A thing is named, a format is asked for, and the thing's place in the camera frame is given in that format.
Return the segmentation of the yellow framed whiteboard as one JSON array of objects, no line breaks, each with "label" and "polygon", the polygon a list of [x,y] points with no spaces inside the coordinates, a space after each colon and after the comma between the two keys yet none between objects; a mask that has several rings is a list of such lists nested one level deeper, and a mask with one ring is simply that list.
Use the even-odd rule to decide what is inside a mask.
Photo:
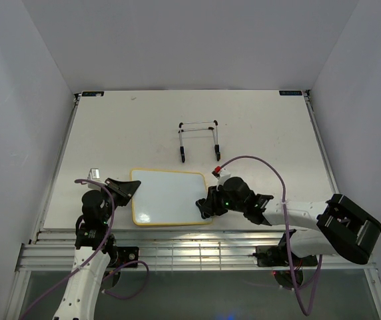
[{"label": "yellow framed whiteboard", "polygon": [[202,173],[158,169],[132,169],[132,181],[141,184],[131,200],[133,222],[140,227],[209,225],[196,201],[206,197]]}]

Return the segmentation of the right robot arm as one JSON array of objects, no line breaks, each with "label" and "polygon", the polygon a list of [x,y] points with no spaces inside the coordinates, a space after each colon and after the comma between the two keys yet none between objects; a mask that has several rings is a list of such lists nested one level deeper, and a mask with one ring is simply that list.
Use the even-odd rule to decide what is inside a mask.
[{"label": "right robot arm", "polygon": [[288,226],[278,244],[255,253],[258,264],[266,267],[316,266],[321,255],[365,265],[381,234],[381,222],[345,195],[320,203],[285,203],[255,193],[240,177],[209,187],[196,206],[203,219],[236,211],[255,225]]}]

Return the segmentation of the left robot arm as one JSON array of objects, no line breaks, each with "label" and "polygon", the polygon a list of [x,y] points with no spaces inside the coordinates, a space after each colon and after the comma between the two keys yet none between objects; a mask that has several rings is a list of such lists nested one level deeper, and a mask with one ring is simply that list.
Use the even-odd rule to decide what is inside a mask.
[{"label": "left robot arm", "polygon": [[128,205],[141,182],[110,178],[104,183],[89,179],[75,182],[92,187],[81,197],[73,268],[54,319],[93,319],[103,281],[119,276],[124,268],[145,264],[138,260],[136,247],[117,247],[112,234],[116,208]]}]

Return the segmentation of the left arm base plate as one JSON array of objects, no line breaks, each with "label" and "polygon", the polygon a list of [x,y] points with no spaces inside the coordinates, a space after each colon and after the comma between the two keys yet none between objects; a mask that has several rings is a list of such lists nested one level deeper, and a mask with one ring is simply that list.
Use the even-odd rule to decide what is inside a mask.
[{"label": "left arm base plate", "polygon": [[108,268],[115,268],[139,259],[139,247],[117,247],[109,251],[110,262]]}]

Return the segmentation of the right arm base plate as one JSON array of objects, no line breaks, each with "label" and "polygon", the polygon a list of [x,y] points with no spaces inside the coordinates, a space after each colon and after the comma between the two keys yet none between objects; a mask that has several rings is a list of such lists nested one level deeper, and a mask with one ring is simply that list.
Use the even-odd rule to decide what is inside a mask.
[{"label": "right arm base plate", "polygon": [[[257,246],[252,256],[256,258],[259,267],[288,267],[290,265],[285,247]],[[318,259],[315,255],[300,258],[291,253],[291,257],[295,267],[315,267],[318,265]]]}]

